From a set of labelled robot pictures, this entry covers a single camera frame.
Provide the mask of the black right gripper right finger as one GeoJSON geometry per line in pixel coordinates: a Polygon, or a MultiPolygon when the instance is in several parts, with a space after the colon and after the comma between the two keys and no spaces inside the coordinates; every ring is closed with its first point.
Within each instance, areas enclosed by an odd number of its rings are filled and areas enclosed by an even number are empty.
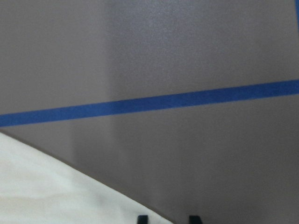
{"type": "Polygon", "coordinates": [[[188,224],[201,224],[201,218],[197,215],[190,215],[188,224]]]}

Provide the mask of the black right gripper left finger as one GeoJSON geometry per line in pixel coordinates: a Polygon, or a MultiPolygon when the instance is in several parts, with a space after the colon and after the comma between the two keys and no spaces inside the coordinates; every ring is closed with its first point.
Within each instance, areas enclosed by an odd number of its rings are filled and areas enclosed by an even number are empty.
{"type": "Polygon", "coordinates": [[[148,216],[147,215],[139,215],[137,217],[137,224],[148,224],[148,216]]]}

